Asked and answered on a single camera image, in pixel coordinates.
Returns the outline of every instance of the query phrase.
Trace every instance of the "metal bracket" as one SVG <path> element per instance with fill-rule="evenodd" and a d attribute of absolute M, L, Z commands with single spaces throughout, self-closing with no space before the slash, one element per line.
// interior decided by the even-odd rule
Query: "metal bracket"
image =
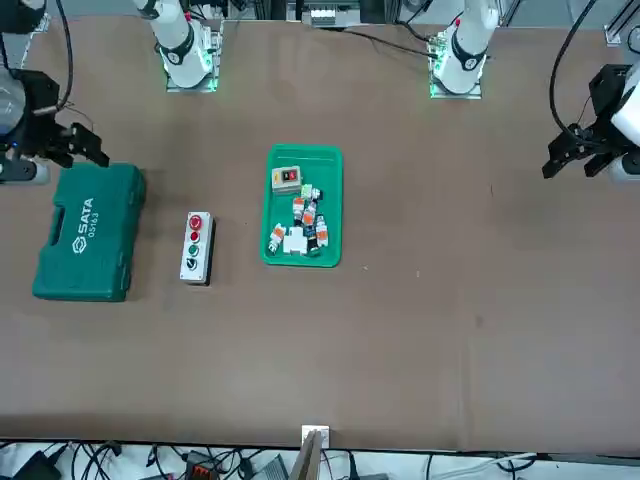
<path fill-rule="evenodd" d="M 622 43 L 620 34 L 631 23 L 638 11 L 640 11 L 640 0 L 628 0 L 604 26 L 604 38 L 608 46 L 615 47 Z"/>

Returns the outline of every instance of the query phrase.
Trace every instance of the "control box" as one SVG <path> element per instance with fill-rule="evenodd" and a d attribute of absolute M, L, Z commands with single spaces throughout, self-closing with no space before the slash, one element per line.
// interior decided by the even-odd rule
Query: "control box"
<path fill-rule="evenodd" d="M 274 193 L 299 192 L 301 187 L 300 167 L 278 167 L 271 171 L 271 189 Z"/>
<path fill-rule="evenodd" d="M 216 222 L 208 212 L 189 212 L 180 261 L 180 280 L 209 285 Z"/>

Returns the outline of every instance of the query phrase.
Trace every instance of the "green tray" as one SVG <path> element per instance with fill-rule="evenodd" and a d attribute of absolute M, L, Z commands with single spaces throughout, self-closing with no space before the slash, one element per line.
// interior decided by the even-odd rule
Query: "green tray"
<path fill-rule="evenodd" d="M 300 193 L 274 194 L 271 191 L 271 170 L 298 165 L 302 183 L 311 183 L 323 191 L 318 213 L 324 215 L 329 230 L 329 246 L 322 247 L 317 256 L 287 255 L 282 245 L 275 255 L 267 250 L 273 227 L 281 223 L 293 225 L 293 199 Z M 321 145 L 274 145 L 267 159 L 262 211 L 260 255 L 268 265 L 298 267 L 335 267 L 342 254 L 342 153 L 337 147 Z"/>

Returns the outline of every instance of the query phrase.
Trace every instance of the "sata logo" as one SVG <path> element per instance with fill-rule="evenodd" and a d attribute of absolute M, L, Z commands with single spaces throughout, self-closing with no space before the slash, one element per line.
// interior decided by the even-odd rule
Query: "sata logo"
<path fill-rule="evenodd" d="M 73 249 L 73 253 L 80 255 L 84 252 L 84 249 L 87 248 L 87 239 L 84 237 L 76 237 L 71 244 L 71 248 Z"/>
<path fill-rule="evenodd" d="M 87 248 L 87 237 L 93 238 L 96 235 L 96 225 L 98 223 L 98 214 L 92 212 L 93 198 L 87 198 L 82 206 L 82 214 L 80 215 L 80 223 L 78 224 L 78 236 L 71 244 L 71 249 L 76 255 L 80 255 Z"/>

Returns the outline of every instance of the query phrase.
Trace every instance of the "small box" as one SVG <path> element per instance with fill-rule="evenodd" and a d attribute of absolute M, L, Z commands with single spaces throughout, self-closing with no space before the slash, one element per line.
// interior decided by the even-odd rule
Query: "small box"
<path fill-rule="evenodd" d="M 279 167 L 271 170 L 271 189 L 274 193 L 299 192 L 301 187 L 300 167 Z"/>

